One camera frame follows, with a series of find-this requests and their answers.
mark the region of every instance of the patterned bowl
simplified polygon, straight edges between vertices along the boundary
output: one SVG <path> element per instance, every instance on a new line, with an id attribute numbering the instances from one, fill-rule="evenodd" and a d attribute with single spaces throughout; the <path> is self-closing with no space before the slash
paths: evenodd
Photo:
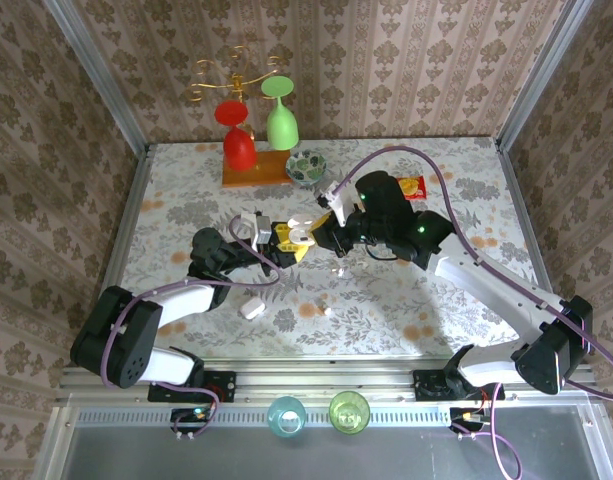
<path id="1" fill-rule="evenodd" d="M 303 150 L 293 153 L 286 161 L 286 173 L 293 182 L 310 187 L 319 182 L 326 171 L 326 159 L 317 152 Z"/>

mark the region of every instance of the wooden block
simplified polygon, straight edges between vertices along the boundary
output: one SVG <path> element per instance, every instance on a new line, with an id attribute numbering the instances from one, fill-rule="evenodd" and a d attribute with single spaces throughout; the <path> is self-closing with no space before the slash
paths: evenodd
<path id="1" fill-rule="evenodd" d="M 224 158 L 222 186 L 254 187 L 257 185 L 291 183 L 292 180 L 286 174 L 286 160 L 288 160 L 288 157 L 290 157 L 290 150 L 257 152 L 257 164 L 243 172 L 230 168 Z"/>

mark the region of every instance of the floral tablecloth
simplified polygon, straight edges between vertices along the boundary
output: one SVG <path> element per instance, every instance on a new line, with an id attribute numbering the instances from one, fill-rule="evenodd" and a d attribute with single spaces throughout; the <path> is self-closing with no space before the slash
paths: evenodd
<path id="1" fill-rule="evenodd" d="M 317 140 L 302 141 L 293 151 L 322 153 L 328 161 L 327 177 L 341 179 L 366 155 L 394 144 L 414 146 L 435 159 L 471 241 L 534 281 L 491 139 Z M 268 146 L 259 143 L 258 149 Z M 122 286 L 141 292 L 180 279 L 187 272 L 194 233 L 213 226 L 230 241 L 228 222 L 242 209 L 261 209 L 273 221 L 296 213 L 324 213 L 313 189 L 292 184 L 222 188 L 222 155 L 218 143 L 157 145 Z M 413 201 L 413 208 L 446 215 L 437 178 L 423 160 L 405 152 L 387 153 L 360 175 L 377 169 L 395 176 L 423 174 L 428 198 Z M 230 278 L 266 281 L 260 267 L 240 269 Z M 215 311 L 160 329 L 157 344 L 203 357 L 421 356 L 449 355 L 467 343 L 490 345 L 515 338 L 497 315 L 451 283 L 412 264 L 375 261 L 362 247 L 344 259 L 311 248 L 301 263 L 284 271 L 278 285 L 258 291 L 267 309 L 246 320 L 238 309 L 254 294 L 231 289 Z M 324 313 L 327 307 L 329 315 Z"/>

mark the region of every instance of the patterned wallpaper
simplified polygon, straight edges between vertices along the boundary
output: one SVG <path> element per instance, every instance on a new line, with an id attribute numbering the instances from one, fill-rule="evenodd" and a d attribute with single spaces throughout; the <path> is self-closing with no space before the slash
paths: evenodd
<path id="1" fill-rule="evenodd" d="M 194 61 L 246 43 L 284 59 L 302 138 L 494 135 L 563 0 L 77 0 L 148 142 L 218 140 L 218 94 L 185 99 Z M 263 136 L 273 107 L 254 98 Z"/>
<path id="2" fill-rule="evenodd" d="M 613 352 L 613 1 L 594 3 L 510 153 L 555 290 L 590 300 Z"/>
<path id="3" fill-rule="evenodd" d="M 134 167 L 42 3 L 0 0 L 0 479 L 30 478 Z"/>

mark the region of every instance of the green glass cup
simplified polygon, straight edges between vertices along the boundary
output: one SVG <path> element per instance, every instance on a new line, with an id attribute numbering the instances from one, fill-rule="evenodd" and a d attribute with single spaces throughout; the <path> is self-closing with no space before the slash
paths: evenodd
<path id="1" fill-rule="evenodd" d="M 293 112 L 282 104 L 281 97 L 293 91 L 293 81 L 280 75 L 267 78 L 262 83 L 262 92 L 268 97 L 277 99 L 277 105 L 268 115 L 266 129 L 268 143 L 275 150 L 290 150 L 299 142 L 297 120 Z"/>
<path id="2" fill-rule="evenodd" d="M 328 414 L 333 427 L 346 435 L 355 435 L 368 425 L 370 406 L 357 392 L 341 392 L 330 402 Z"/>

